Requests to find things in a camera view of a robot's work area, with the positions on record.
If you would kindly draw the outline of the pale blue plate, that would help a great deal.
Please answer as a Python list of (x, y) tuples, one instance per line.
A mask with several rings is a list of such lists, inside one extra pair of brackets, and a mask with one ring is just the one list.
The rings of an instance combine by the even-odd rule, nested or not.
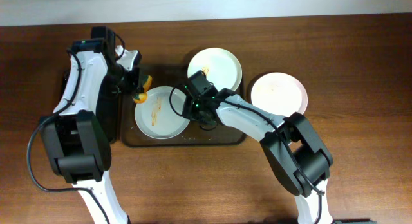
[[(170, 106), (172, 89), (170, 86), (150, 89), (147, 100), (135, 106), (135, 122), (146, 136), (158, 140), (173, 138), (189, 125), (189, 119), (177, 115)], [(186, 95), (179, 89), (175, 89), (171, 95), (174, 110), (182, 113)]]

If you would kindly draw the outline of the white plate top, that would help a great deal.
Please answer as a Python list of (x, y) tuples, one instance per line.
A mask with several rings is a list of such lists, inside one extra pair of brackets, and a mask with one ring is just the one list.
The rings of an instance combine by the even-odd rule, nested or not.
[(207, 48), (199, 51), (189, 62), (187, 76), (202, 71), (209, 82), (220, 91), (223, 88), (236, 91), (241, 84), (243, 72), (237, 57), (222, 48)]

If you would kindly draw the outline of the white plate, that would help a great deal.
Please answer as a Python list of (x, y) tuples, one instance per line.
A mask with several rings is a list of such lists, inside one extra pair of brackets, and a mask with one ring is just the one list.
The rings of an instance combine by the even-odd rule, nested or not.
[(250, 92), (252, 105), (266, 112), (289, 117), (304, 114), (308, 94), (295, 77), (280, 72), (267, 73), (255, 81)]
[(199, 51), (189, 62), (187, 76), (202, 71), (209, 82), (220, 91), (223, 88), (236, 91), (241, 84), (243, 72), (237, 57), (222, 48), (207, 48)]

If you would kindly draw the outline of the green and yellow sponge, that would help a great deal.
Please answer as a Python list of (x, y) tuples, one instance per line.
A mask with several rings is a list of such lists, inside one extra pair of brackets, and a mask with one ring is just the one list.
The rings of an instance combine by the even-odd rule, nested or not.
[(138, 85), (132, 95), (135, 104), (142, 104), (147, 100), (147, 92), (151, 87), (153, 78), (150, 75), (143, 75), (139, 77)]

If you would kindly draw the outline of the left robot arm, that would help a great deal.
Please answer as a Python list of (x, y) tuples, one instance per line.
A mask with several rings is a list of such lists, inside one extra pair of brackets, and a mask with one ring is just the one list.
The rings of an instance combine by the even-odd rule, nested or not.
[(138, 67), (140, 52), (117, 45), (119, 38), (96, 26), (89, 39), (73, 42), (61, 100), (35, 130), (53, 172), (82, 196), (95, 223), (130, 222), (109, 177), (110, 145), (117, 138), (119, 97), (143, 97), (152, 81)]

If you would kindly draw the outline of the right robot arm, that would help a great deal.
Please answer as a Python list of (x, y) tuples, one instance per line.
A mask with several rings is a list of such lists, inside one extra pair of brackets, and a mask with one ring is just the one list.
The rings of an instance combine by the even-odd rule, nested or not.
[(298, 223), (333, 223), (326, 195), (333, 157), (304, 115), (263, 111), (230, 89), (217, 90), (202, 71), (183, 86), (184, 118), (233, 127), (260, 143), (278, 182), (295, 198)]

